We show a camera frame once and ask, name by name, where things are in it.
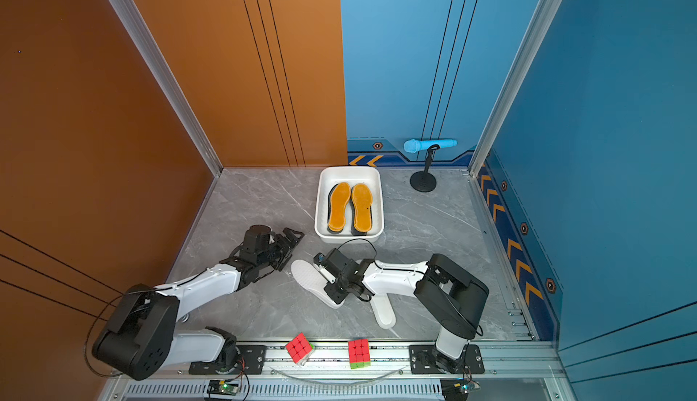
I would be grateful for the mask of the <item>white insole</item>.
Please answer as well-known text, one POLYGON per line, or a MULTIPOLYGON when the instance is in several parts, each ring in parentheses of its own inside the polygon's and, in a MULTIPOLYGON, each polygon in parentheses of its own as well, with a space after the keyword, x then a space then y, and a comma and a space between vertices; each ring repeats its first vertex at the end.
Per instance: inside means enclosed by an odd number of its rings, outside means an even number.
POLYGON ((308 261, 294 261, 292 263, 292 276, 301 288, 310 292, 311 295, 319 299, 330 308, 340 308, 343 303, 336 303, 326 292, 326 286, 330 282, 308 261))
POLYGON ((383 330, 389 330, 396 325, 397 319, 387 294, 374 295, 370 306, 378 325, 383 330))

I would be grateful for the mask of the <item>dark grey insole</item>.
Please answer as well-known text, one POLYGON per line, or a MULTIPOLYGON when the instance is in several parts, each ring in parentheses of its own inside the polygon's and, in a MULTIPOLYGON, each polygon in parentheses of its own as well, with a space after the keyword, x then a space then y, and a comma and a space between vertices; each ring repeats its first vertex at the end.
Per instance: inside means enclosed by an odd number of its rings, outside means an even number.
POLYGON ((344 228, 345 228, 344 222, 341 222, 341 223, 329 222, 328 227, 327 227, 328 232, 331 234, 340 234, 341 232, 343 232, 344 228))
POLYGON ((366 236, 373 227, 372 207, 357 207, 352 205, 351 233, 353 236, 366 236))

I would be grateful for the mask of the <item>yellow insole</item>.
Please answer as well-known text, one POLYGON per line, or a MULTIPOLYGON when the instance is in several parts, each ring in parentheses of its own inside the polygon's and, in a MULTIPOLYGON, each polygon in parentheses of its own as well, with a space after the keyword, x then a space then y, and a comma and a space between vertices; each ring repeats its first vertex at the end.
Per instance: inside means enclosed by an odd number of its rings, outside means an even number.
POLYGON ((331 190, 328 196, 328 223, 345 223, 345 210, 350 201, 351 187, 348 183, 338 183, 331 190))
POLYGON ((352 232, 355 235, 367 235, 372 229, 372 203, 370 188, 365 183, 356 184, 351 191, 352 232))

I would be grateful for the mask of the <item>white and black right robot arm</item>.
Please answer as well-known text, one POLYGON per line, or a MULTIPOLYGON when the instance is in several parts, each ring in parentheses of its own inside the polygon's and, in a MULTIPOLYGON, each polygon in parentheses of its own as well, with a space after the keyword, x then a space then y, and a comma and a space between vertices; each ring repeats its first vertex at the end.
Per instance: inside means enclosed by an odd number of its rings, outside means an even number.
POLYGON ((341 307, 350 296, 370 304, 385 330, 396 324, 390 296, 416 299, 439 323, 432 363, 448 374, 469 368, 466 355, 471 341, 483 334, 480 321, 489 296, 483 281, 443 254, 415 264, 392 264, 356 261, 339 248, 313 258, 306 290, 332 308, 341 307))

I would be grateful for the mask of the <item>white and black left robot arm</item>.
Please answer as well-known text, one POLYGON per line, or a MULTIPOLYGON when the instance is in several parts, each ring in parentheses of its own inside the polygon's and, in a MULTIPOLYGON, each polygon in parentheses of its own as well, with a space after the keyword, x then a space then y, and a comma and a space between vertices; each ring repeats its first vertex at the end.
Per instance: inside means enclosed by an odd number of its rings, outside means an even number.
POLYGON ((97 359, 115 376, 140 381, 160 368, 201 363, 229 374, 241 362, 237 339, 221 328, 182 330, 196 308, 243 290, 290 261, 305 234, 290 228, 274 232, 252 225, 230 255, 186 279, 149 287, 137 284, 110 301, 113 312, 98 335, 88 333, 86 363, 97 359))

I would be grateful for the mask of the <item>white rectangular storage box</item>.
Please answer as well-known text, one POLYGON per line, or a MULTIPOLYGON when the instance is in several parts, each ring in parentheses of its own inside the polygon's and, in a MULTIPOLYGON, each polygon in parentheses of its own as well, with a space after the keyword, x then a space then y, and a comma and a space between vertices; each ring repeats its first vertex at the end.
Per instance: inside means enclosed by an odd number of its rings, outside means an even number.
POLYGON ((326 168, 321 172, 316 203, 315 232, 322 241, 330 244, 341 244, 352 239, 361 238, 375 242, 383 234, 384 229, 385 221, 381 177, 377 169, 362 166, 343 166, 326 168), (338 183, 348 183, 351 190, 358 183, 365 183, 368 188, 370 188, 373 196, 373 227, 366 236, 353 236, 351 233, 353 219, 351 194, 350 201, 345 210, 346 227, 343 232, 340 234, 331 234, 328 232, 328 196, 330 190, 338 183))

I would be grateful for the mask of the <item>right rubik's cube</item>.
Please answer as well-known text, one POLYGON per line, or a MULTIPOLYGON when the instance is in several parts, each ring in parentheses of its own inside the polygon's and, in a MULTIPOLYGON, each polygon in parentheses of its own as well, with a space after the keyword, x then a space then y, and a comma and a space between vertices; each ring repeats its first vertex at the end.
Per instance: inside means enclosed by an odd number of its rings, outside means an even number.
POLYGON ((348 359, 351 369, 366 368, 371 364, 370 344, 368 339, 356 339, 348 342, 348 359))

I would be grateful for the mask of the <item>left rubik's cube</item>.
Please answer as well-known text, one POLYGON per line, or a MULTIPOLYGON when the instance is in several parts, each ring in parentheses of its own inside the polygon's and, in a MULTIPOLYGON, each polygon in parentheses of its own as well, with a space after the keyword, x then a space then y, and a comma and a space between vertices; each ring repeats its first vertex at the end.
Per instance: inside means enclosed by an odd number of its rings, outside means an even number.
POLYGON ((304 366, 310 356, 315 351, 313 344, 307 339, 304 333, 299 333, 285 345, 292 362, 298 366, 304 366))

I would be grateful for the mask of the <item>black microphone stand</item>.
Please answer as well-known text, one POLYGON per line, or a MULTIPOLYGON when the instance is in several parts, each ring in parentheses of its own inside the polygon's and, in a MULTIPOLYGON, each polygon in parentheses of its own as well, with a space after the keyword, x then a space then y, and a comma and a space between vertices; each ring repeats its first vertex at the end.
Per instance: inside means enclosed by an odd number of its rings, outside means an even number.
POLYGON ((437 187, 437 179, 429 172, 429 169, 434 161, 435 152, 439 149, 440 146, 438 144, 428 147, 424 169, 415 172, 410 177, 409 183, 414 190, 426 193, 432 192, 437 187))

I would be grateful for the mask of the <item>blue microphone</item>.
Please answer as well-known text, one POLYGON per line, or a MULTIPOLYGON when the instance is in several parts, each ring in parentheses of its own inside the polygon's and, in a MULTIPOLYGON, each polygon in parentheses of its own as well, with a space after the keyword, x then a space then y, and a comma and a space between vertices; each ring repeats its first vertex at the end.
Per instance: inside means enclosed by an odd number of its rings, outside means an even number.
POLYGON ((445 139, 445 140, 426 140, 421 141, 417 139, 411 139, 403 144, 405 152, 408 154, 416 154, 417 152, 427 151, 428 149, 437 146, 439 149, 451 148, 457 146, 457 140, 445 139))

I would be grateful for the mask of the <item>right circuit board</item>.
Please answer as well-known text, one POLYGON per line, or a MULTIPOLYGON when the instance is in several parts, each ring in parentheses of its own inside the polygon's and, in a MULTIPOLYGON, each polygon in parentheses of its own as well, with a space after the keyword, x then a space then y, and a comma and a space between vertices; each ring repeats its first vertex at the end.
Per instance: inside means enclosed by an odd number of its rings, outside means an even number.
POLYGON ((442 379, 441 393, 445 401, 468 401, 472 392, 480 390, 476 381, 442 379))

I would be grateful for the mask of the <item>left green circuit board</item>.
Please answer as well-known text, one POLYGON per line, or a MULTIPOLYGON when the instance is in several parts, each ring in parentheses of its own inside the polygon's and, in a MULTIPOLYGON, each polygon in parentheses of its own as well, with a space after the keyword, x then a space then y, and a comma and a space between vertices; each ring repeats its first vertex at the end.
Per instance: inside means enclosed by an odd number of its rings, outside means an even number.
POLYGON ((227 380, 210 380, 206 389, 206 398, 210 400, 234 400, 240 395, 240 385, 227 380))

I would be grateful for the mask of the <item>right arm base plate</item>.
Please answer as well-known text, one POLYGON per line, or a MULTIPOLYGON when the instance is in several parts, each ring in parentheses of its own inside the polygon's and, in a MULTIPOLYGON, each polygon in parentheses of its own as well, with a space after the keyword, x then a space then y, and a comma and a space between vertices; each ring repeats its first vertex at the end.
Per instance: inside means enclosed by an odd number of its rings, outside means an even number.
POLYGON ((441 353, 434 345, 411 345, 408 348, 411 373, 426 374, 465 374, 482 375, 486 372, 480 349, 475 344, 467 344, 458 359, 441 353))

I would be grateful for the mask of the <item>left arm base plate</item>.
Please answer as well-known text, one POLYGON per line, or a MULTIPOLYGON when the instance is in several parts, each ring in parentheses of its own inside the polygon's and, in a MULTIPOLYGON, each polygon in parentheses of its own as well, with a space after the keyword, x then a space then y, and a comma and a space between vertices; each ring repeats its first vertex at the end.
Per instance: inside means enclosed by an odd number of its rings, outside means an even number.
POLYGON ((266 353, 267 347, 264 345, 238 345, 235 360, 230 366, 220 360, 192 362, 188 373, 190 375, 232 375, 234 377, 243 371, 247 376, 261 375, 266 353))

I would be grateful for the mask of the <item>aluminium front rail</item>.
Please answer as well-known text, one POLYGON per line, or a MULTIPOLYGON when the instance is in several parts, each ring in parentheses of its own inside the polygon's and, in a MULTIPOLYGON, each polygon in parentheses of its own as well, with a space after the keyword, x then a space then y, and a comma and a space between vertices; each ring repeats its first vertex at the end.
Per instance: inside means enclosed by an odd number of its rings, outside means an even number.
POLYGON ((285 349, 286 342, 252 341, 241 345, 264 345, 266 359, 261 375, 190 375, 189 366, 162 368, 148 379, 130 377, 110 379, 100 395, 102 400, 210 400, 206 389, 210 380, 227 380, 240 385, 234 400, 444 400, 442 379, 476 381, 480 390, 468 400, 573 400, 575 394, 560 359, 548 342, 478 340, 486 372, 469 374, 414 375, 409 364, 411 345, 432 345, 419 341, 370 341, 371 364, 351 369, 348 341, 314 341, 315 351, 304 366, 295 365, 285 349), (319 388, 301 386, 273 376, 272 368, 303 377, 338 375, 377 377, 404 367, 403 376, 393 376, 376 386, 362 388, 319 388))

